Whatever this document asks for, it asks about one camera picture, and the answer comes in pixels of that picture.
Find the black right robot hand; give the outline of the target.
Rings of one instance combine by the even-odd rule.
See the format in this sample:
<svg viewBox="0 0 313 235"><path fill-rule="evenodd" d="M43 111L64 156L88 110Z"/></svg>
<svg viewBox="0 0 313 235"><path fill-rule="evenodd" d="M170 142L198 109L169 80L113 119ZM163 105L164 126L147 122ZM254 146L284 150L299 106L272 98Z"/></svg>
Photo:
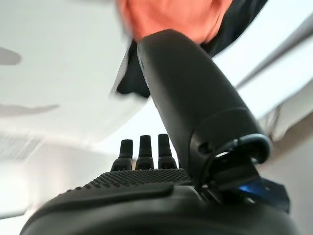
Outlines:
<svg viewBox="0 0 313 235"><path fill-rule="evenodd" d="M23 235L297 235L283 185L257 164L271 142L235 88L189 38L164 30L143 38L138 60L166 128L123 140L109 172L45 203Z"/></svg>

